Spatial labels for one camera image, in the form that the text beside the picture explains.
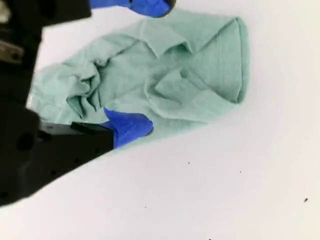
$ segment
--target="white background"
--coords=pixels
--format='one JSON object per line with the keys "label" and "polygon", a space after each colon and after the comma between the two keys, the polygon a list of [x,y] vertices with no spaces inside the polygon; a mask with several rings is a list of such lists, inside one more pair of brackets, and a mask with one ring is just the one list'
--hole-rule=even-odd
{"label": "white background", "polygon": [[[246,22],[244,104],[208,127],[100,157],[1,208],[0,239],[320,239],[318,2],[178,0]],[[48,28],[37,67],[139,18],[113,8]]]}

